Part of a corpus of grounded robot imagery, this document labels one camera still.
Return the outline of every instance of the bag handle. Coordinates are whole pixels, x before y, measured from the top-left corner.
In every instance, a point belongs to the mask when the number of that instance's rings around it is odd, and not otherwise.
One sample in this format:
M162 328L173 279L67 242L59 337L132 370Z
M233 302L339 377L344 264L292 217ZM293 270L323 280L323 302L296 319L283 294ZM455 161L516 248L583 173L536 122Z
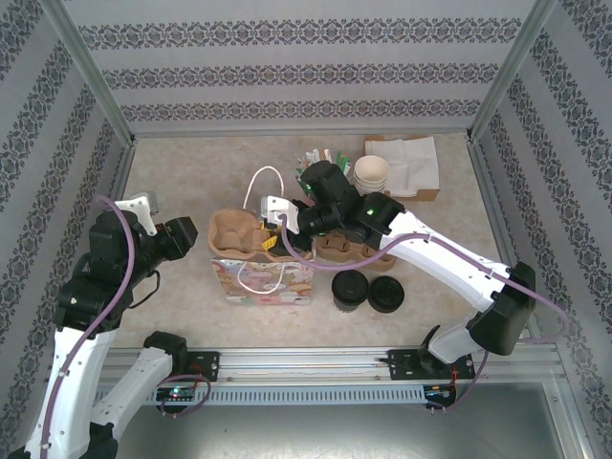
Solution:
M278 172L278 170L271 165L264 165L261 169L252 174L251 182L249 183L249 188L247 189L247 194L245 195L245 201L242 203L242 208L247 208L247 202L249 201L249 196L251 196L252 184L255 182L257 176L266 169L273 170L276 173L278 180L280 181L280 197L285 197L285 183L283 182L283 178L280 176L280 172Z
M285 263L281 263L281 268L280 268L280 275L278 276L278 281L276 282L276 285L274 285L274 287L270 290L267 290L266 292L259 292L257 290L252 289L251 287L248 287L244 284L244 282L240 279L240 274L242 274L242 270L245 269L245 266L247 266L247 263L249 263L248 261L245 261L242 266L240 267L240 269L238 270L238 274L236 275L236 280L238 281L238 283L240 284L240 287L242 287L245 290L248 290L249 292L252 292L254 294L258 294L258 295L267 295L267 294L272 294L274 293L276 290L278 290L278 287L280 286L281 281L283 280L283 274L285 273Z

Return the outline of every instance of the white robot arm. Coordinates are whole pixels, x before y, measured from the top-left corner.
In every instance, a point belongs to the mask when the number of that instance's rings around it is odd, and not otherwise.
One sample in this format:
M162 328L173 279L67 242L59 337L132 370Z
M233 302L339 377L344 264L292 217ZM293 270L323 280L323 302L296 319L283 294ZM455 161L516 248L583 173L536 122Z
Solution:
M186 372L186 340L155 332L146 339L137 362L117 386L92 406L104 359L121 316L134 299L132 290L164 261L183 258L197 238L189 217L153 225L150 213L154 200L149 198L145 193L117 203L123 209L129 234L125 234L117 215L108 211L90 228L90 252L76 263L72 278L57 295L53 368L42 409L26 446L13 452L10 459L114 458L123 431L146 397L172 372ZM78 348L64 373L67 356L75 352L84 331L97 323L118 291L127 266L128 237L134 242L135 255L128 287ZM50 401L54 408L52 416L47 417Z
M536 276L530 267L518 263L510 268L468 251L384 194L360 196L335 164L312 164L300 180L310 189L313 206L277 197L262 200L262 216L271 223L286 225L290 231L284 231L283 238L287 237L284 249L291 255L298 256L293 246L307 250L313 236L339 231L349 240L377 251L388 248L388 253L449 285L474 309L468 317L429 332L420 351L424 369L435 372L483 348L499 355L512 353L535 302L504 280L533 290ZM337 271L308 260L302 262Z
M470 258L478 260L489 270L504 277L510 276L509 268L506 265L468 251L429 228L411 212L398 214L389 227L391 232L382 237L380 249L384 249L398 237L411 232L430 234L448 242ZM405 241L392 248L388 253L406 260L440 279L465 298L475 310L468 317L438 330L429 343L429 352L444 363L453 363L460 357L481 349L482 347L470 336L467 324L477 313L485 313L492 306L494 293L501 292L504 284L477 270L471 264L441 246L428 243L423 239Z

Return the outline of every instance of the white napkin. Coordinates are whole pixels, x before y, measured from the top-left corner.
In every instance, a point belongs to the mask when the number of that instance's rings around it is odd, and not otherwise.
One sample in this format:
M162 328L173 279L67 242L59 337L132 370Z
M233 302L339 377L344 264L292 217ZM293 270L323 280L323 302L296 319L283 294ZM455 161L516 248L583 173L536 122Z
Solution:
M433 137L413 141L366 142L365 154L389 164L386 190L391 196L411 197L420 189L439 189L438 159Z

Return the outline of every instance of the stacked paper cups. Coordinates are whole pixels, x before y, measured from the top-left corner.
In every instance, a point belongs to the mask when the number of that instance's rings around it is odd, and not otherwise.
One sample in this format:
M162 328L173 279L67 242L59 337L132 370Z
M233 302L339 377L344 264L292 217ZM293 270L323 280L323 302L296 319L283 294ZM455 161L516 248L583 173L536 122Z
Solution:
M388 175L389 164L383 158L363 156L355 163L353 185L362 195L383 193Z

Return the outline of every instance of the damask pattern wall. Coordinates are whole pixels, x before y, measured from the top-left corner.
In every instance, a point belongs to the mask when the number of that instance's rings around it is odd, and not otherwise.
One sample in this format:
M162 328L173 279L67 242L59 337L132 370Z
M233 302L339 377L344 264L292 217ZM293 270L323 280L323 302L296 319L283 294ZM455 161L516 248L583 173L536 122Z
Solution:
M570 318L559 350L596 457L612 457L610 7L558 2L480 140L517 257Z
M0 457L23 446L57 289L88 250L123 145L38 2L0 6Z
M69 0L137 135L467 128L534 0Z

